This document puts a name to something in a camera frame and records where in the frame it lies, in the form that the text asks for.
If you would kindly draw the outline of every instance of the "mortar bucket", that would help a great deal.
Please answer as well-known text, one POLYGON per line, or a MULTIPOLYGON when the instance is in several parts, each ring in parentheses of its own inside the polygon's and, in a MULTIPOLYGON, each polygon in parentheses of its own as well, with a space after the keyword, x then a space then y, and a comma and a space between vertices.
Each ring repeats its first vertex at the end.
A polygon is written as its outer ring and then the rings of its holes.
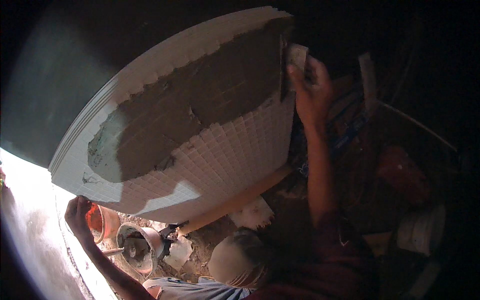
POLYGON ((160 233, 149 227, 139 227, 134 223, 123 223, 117 232, 119 248, 125 248, 122 257, 138 273, 152 274, 158 265, 158 257, 164 243, 160 233))
POLYGON ((399 248, 429 256, 440 244, 445 226, 445 206, 405 216, 398 228, 399 248))
POLYGON ((120 218, 116 211, 92 203, 86 215, 87 224, 94 237, 95 244, 103 239, 115 237, 120 227, 120 218))

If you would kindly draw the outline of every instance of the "red shirt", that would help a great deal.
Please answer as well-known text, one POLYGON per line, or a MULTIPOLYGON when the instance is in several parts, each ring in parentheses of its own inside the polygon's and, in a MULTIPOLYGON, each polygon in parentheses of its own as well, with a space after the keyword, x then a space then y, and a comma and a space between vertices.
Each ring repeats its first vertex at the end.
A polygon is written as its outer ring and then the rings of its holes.
POLYGON ((377 267, 363 237, 339 212, 325 215, 317 228, 310 248, 299 249, 306 253, 302 261, 245 299, 377 299, 377 267))

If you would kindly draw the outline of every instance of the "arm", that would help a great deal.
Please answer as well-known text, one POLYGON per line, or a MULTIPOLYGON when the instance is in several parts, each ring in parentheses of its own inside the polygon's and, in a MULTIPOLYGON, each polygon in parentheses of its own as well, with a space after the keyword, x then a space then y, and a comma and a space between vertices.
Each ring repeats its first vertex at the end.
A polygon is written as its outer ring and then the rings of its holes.
POLYGON ((303 123, 308 150, 308 204, 313 226, 337 205, 333 197, 332 166, 326 143, 325 123, 333 99, 333 88, 326 67, 312 57, 307 58, 312 71, 313 85, 305 81, 303 73, 293 65, 288 73, 297 92, 297 113, 303 123))
POLYGON ((91 206, 92 203, 86 198, 78 196, 70 200, 65 212, 65 220, 82 245, 85 253, 122 298, 125 300, 155 300, 138 281, 115 266, 95 245, 85 219, 85 214, 90 210, 91 206))

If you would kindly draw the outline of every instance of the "wooden stick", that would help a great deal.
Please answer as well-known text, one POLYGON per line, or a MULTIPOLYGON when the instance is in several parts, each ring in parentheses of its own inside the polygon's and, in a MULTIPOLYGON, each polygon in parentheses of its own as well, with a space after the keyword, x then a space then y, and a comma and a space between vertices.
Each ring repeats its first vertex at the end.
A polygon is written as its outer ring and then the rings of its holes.
POLYGON ((112 256, 112 255, 115 255, 115 254, 120 254, 120 253, 123 252, 123 250, 125 250, 125 248, 109 249, 109 250, 103 251, 103 255, 105 255, 106 257, 109 257, 109 256, 112 256))
POLYGON ((186 235, 189 232, 197 230, 207 224, 212 223, 213 221, 220 219, 224 215, 239 211, 256 199, 258 195, 270 189, 277 183, 279 183, 285 176, 292 172, 292 168, 284 165, 274 171, 272 174, 258 181, 251 187, 240 192, 239 194, 231 197, 226 200, 219 206, 213 208, 212 210, 203 213, 199 216, 196 216, 189 220, 189 223, 179 228, 179 235, 186 235))

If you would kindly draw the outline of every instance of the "hand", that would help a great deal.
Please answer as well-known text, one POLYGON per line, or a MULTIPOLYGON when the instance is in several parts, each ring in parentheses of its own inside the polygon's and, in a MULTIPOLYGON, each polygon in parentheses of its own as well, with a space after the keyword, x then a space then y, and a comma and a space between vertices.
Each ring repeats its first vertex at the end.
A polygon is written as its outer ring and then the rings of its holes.
POLYGON ((303 72, 294 65, 288 66, 288 73, 297 92, 297 113, 305 128, 305 134, 324 134, 328 109, 333 100, 333 87, 325 65, 311 56, 306 63, 312 72, 312 83, 305 81, 303 72))
POLYGON ((86 197, 77 196, 68 202, 65 212, 65 221, 81 244, 93 241, 93 235, 85 219, 85 215, 91 207, 92 203, 86 197))

